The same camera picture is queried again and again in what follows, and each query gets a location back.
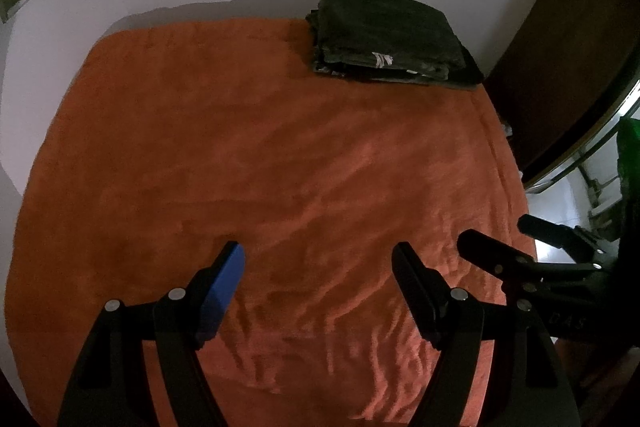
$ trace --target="bright light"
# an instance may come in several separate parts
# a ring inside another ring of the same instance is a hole
[[[640,98],[640,80],[636,82],[634,88],[626,96],[625,101],[622,103],[620,109],[618,110],[618,115],[625,116],[629,112],[629,109],[631,109],[631,106],[638,101],[638,98]]]

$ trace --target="dark folded blanket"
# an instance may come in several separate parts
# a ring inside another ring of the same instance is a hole
[[[484,77],[442,12],[413,0],[321,0],[314,70],[472,89]]]

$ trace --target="brown wooden panel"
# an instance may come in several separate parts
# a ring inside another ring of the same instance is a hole
[[[536,1],[485,81],[529,177],[613,85],[639,34],[640,0]]]

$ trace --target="silver bolt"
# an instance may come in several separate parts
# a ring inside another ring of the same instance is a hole
[[[451,296],[456,301],[466,301],[469,298],[469,294],[462,288],[453,288],[451,290]]]
[[[187,295],[187,292],[185,291],[184,288],[174,288],[173,290],[171,290],[169,292],[169,298],[172,301],[179,301],[180,299],[182,299],[185,295]]]
[[[111,299],[104,305],[104,309],[108,312],[114,312],[120,307],[120,301],[117,299]]]
[[[518,301],[516,302],[516,306],[519,310],[522,310],[524,312],[530,312],[533,308],[533,306],[529,301],[527,301],[527,299],[518,299]]]

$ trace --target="orange bedsheet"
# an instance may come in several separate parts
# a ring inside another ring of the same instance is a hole
[[[230,427],[409,420],[437,352],[391,276],[398,241],[450,285],[501,301],[455,248],[473,227],[533,250],[484,89],[317,76],[311,45],[304,21],[226,20],[121,32],[89,53],[31,171],[6,293],[44,427],[104,302],[159,298],[228,239],[246,272],[199,357]],[[152,344],[145,357],[174,425]]]

